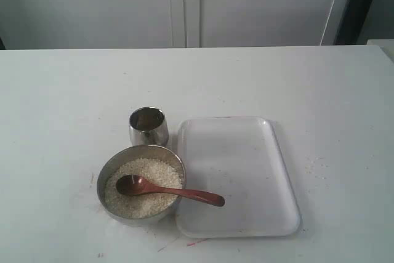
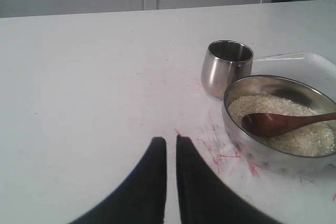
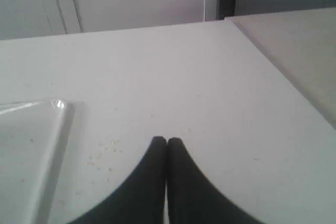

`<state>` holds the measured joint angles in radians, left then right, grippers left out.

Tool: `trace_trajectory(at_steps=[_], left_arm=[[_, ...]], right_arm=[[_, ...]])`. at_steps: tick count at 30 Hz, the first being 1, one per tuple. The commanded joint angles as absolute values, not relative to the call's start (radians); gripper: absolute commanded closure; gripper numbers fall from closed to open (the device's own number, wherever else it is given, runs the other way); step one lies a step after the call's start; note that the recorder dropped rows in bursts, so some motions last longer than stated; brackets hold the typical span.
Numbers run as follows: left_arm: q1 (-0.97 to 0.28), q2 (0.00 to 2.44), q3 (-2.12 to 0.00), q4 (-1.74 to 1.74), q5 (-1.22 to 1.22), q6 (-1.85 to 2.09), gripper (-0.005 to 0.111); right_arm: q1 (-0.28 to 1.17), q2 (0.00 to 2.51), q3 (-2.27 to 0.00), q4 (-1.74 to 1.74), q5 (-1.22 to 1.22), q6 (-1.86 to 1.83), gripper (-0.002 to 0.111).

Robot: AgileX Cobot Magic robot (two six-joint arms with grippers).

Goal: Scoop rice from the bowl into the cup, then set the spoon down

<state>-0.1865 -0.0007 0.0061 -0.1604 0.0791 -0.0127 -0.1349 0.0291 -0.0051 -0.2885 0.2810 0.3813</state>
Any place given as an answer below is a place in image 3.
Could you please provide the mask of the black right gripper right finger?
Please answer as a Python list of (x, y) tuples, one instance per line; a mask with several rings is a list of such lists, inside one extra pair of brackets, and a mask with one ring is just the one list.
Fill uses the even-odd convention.
[(166, 181), (170, 223), (261, 223), (213, 186), (179, 138), (167, 143)]

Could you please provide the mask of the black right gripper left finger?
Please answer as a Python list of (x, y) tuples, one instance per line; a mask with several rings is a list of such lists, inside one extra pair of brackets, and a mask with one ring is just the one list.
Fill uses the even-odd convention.
[(72, 223), (163, 223), (167, 141), (155, 136), (126, 180)]

